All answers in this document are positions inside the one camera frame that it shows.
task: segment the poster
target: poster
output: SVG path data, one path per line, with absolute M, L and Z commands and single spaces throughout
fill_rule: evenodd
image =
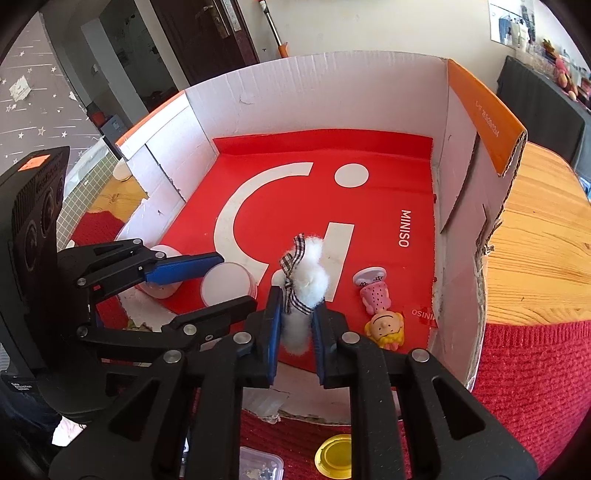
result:
M 535 42 L 534 0 L 489 0 L 489 13 L 491 40 L 517 47 L 519 39 L 514 37 L 519 25 L 524 24 L 528 31 L 527 41 Z

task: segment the gray wall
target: gray wall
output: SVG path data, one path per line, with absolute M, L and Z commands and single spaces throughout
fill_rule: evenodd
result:
M 21 76 L 32 91 L 16 102 L 9 88 Z M 61 71 L 39 13 L 0 65 L 0 79 L 0 172 L 34 150 L 63 145 L 72 149 L 70 169 L 100 138 Z

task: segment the red carpet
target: red carpet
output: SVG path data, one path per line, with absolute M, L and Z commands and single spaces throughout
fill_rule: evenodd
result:
M 87 213 L 74 233 L 79 245 L 112 240 L 122 222 L 110 213 Z M 121 306 L 99 308 L 105 325 L 119 327 Z M 474 395 L 533 455 L 540 472 L 564 449 L 591 407 L 591 320 L 521 327 L 487 325 Z M 346 428 L 297 420 L 270 425 L 243 413 L 244 446 L 285 462 L 285 480 L 324 479 L 314 453 Z

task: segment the mop handle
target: mop handle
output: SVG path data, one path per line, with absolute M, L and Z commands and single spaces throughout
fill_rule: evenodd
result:
M 267 21 L 269 22 L 269 26 L 271 27 L 271 31 L 273 32 L 273 36 L 275 37 L 275 41 L 277 42 L 277 48 L 279 49 L 279 55 L 281 55 L 282 59 L 286 59 L 289 55 L 287 54 L 287 43 L 281 42 L 281 37 L 279 36 L 279 32 L 275 27 L 275 23 L 271 17 L 271 12 L 269 12 L 269 7 L 267 6 L 267 2 L 265 0 L 259 1 L 259 5 L 263 13 L 265 14 Z

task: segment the cartoon girl figurine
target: cartoon girl figurine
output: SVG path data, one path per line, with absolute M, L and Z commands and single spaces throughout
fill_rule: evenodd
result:
M 382 267 L 369 267 L 353 276 L 361 301 L 372 319 L 365 324 L 365 335 L 380 348 L 395 352 L 404 343 L 404 317 L 401 313 L 388 310 L 392 305 L 388 286 L 384 279 L 386 270 Z

